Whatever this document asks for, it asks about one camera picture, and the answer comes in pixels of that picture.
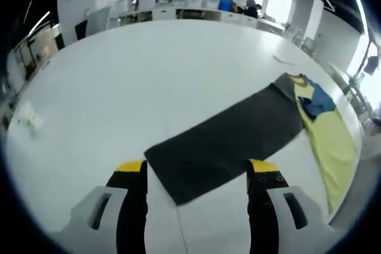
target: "yellow shirt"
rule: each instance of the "yellow shirt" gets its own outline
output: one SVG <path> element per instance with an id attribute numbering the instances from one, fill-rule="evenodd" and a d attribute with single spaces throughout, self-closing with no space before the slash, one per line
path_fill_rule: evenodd
<path id="1" fill-rule="evenodd" d="M 312 98 L 314 88 L 303 78 L 291 77 L 299 112 L 315 154 L 327 193 L 329 214 L 336 210 L 351 183 L 357 150 L 337 109 L 324 112 L 312 121 L 303 110 L 299 96 Z"/>

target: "dark gray towel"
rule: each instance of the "dark gray towel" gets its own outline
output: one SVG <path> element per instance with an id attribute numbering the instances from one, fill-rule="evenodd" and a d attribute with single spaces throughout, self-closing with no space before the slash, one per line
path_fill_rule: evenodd
<path id="1" fill-rule="evenodd" d="M 265 160 L 289 143 L 303 123 L 287 74 L 190 130 L 145 152 L 177 205 L 246 171 L 247 159 Z"/>

